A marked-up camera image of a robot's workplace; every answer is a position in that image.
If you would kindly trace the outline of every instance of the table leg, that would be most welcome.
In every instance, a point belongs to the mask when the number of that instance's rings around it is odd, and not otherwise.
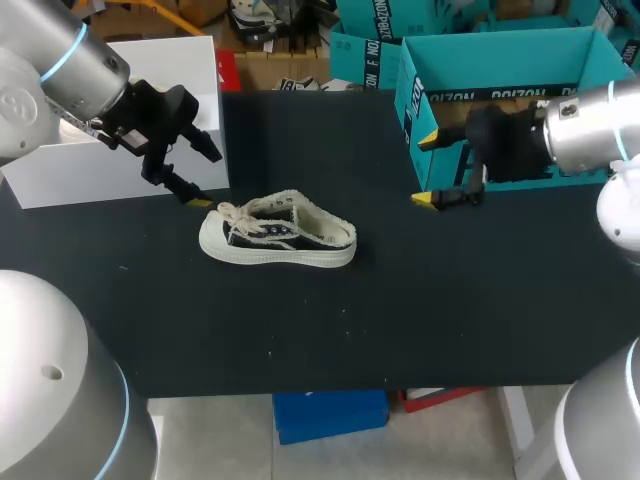
[[[542,480],[558,461],[553,439],[555,414],[536,435],[522,387],[501,387],[498,399],[511,443],[516,479]]]

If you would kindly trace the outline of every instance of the box flap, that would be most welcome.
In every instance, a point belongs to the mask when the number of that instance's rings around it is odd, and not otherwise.
[[[424,88],[431,92],[578,83],[591,35],[590,28],[566,28],[405,41]]]
[[[606,85],[611,80],[633,76],[633,71],[622,62],[620,54],[602,32],[595,30],[585,61],[578,90]]]

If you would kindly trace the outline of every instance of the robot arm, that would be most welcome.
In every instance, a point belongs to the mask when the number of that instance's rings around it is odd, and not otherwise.
[[[535,179],[554,165],[568,174],[610,168],[613,175],[598,198],[598,221],[640,273],[638,112],[638,78],[534,102],[528,110],[511,114],[495,105],[472,110],[464,125],[436,130],[418,144],[426,151],[468,140],[474,149],[469,184],[417,194],[414,199],[442,209],[478,203],[486,179],[498,183]]]
[[[110,148],[144,157],[142,177],[182,203],[209,201],[164,163],[180,135],[211,162],[222,158],[193,125],[198,101],[181,85],[158,92],[144,80],[130,83],[127,62],[60,0],[0,1],[0,65],[0,165],[46,141],[54,111],[99,130],[90,134]]]

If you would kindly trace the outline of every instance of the black table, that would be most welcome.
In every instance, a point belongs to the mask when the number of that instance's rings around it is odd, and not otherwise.
[[[0,268],[65,292],[149,397],[565,383],[640,333],[598,186],[416,207],[392,100],[224,98],[234,187],[215,198],[300,190],[358,228],[345,268],[219,263],[206,212],[170,196],[22,211],[6,182]]]

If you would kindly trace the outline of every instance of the white box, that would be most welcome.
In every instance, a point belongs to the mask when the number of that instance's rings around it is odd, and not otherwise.
[[[184,85],[200,102],[195,125],[211,135],[225,157],[217,63],[211,37],[185,37],[113,43],[131,65],[131,77],[151,85]],[[56,144],[38,148],[3,167],[22,208],[95,202],[118,198],[171,194],[140,176],[142,157],[123,147],[116,151],[88,135],[61,136]],[[179,137],[165,163],[202,190],[228,188],[226,158],[211,163]]]

